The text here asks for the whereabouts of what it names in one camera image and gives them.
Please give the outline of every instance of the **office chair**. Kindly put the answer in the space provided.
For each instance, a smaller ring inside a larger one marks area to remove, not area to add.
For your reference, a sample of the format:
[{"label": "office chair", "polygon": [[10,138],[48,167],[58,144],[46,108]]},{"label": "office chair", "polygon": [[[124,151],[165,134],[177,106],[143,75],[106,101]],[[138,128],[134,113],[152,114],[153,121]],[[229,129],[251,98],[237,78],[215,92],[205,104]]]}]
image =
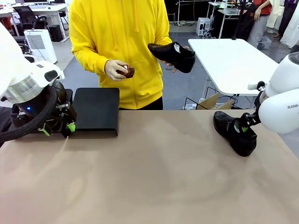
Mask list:
[{"label": "office chair", "polygon": [[[65,0],[55,0],[55,2],[54,3],[56,3],[56,4],[65,4]],[[65,20],[65,22],[67,23],[67,25],[69,25],[69,23],[67,22],[67,20],[65,19],[65,17],[66,17],[66,13],[65,13],[65,11],[62,11],[62,12],[59,12],[59,17],[60,17],[60,20],[61,20],[61,23],[62,23],[62,26],[64,27],[64,23],[62,22],[62,17],[64,18],[64,20]]]},{"label": "office chair", "polygon": [[14,36],[14,40],[18,43],[20,46],[23,54],[30,54],[30,48],[27,44],[25,36]]},{"label": "office chair", "polygon": [[26,29],[46,29],[47,17],[41,16],[36,18],[29,6],[14,7],[14,10],[20,16],[20,22],[24,30]]}]

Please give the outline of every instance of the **red shirt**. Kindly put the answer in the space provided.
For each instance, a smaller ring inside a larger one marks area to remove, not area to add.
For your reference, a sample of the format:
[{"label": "red shirt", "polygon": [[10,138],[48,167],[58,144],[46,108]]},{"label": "red shirt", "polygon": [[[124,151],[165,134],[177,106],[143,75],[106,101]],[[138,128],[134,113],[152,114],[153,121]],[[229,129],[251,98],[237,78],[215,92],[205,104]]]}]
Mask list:
[{"label": "red shirt", "polygon": [[[267,0],[253,0],[253,4],[259,7],[261,4],[265,3]],[[272,10],[272,5],[269,4],[266,7],[262,8],[261,15],[270,15]]]}]

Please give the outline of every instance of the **white table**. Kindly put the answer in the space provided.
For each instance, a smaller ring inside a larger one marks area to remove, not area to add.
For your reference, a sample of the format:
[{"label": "white table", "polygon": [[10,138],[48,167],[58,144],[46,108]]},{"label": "white table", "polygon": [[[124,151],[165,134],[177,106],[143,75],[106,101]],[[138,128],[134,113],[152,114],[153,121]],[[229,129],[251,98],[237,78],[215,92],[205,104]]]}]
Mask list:
[{"label": "white table", "polygon": [[[57,4],[54,6],[46,6],[46,8],[32,8],[31,10],[34,12],[35,15],[52,15],[54,16],[52,20],[53,24],[59,24],[60,30],[63,34],[64,39],[61,42],[65,42],[69,37],[66,36],[62,22],[60,20],[59,12],[65,11],[67,19],[69,19],[69,14],[67,10],[67,4]],[[13,25],[19,36],[18,29],[16,28],[14,17],[13,17],[14,9],[13,8],[6,8],[0,10],[0,17],[12,17],[13,18]]]},{"label": "white table", "polygon": [[223,24],[224,24],[224,21],[226,19],[231,19],[231,20],[237,20],[238,18],[231,18],[231,16],[236,16],[236,15],[239,15],[240,14],[240,11],[238,11],[238,13],[225,13],[223,9],[221,10],[218,10],[218,12],[222,13],[223,14],[223,19],[222,19],[222,24],[221,24],[221,28],[220,28],[220,33],[219,33],[219,39],[221,38],[221,35],[222,35],[222,30],[223,30]]},{"label": "white table", "polygon": [[248,84],[269,82],[278,66],[241,39],[190,39],[188,42],[207,72],[203,98],[211,81],[227,96],[257,96],[259,91],[248,90]]}]

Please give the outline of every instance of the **white appliance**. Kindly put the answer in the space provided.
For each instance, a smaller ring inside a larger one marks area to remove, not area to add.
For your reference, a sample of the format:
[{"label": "white appliance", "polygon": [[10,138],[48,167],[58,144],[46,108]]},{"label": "white appliance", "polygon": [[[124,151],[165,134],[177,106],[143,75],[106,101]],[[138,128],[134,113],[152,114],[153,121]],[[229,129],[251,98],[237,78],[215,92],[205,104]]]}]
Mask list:
[{"label": "white appliance", "polygon": [[210,29],[211,20],[209,18],[198,18],[196,33],[203,36]]},{"label": "white appliance", "polygon": [[38,60],[56,63],[57,58],[47,29],[34,29],[24,31],[32,55]]}]

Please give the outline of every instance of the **black leather shoe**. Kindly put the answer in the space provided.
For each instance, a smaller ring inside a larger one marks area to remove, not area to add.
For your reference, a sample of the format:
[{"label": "black leather shoe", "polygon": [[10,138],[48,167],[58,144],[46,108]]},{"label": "black leather shoe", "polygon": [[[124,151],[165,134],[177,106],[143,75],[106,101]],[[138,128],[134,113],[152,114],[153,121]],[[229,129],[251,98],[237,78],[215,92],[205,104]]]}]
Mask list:
[{"label": "black leather shoe", "polygon": [[150,52],[161,61],[166,61],[183,73],[189,73],[195,63],[195,51],[183,48],[178,42],[167,45],[149,43]]},{"label": "black leather shoe", "polygon": [[236,153],[240,156],[249,156],[256,148],[256,134],[249,127],[245,132],[238,128],[239,119],[217,111],[214,114],[216,131],[227,139]]}]

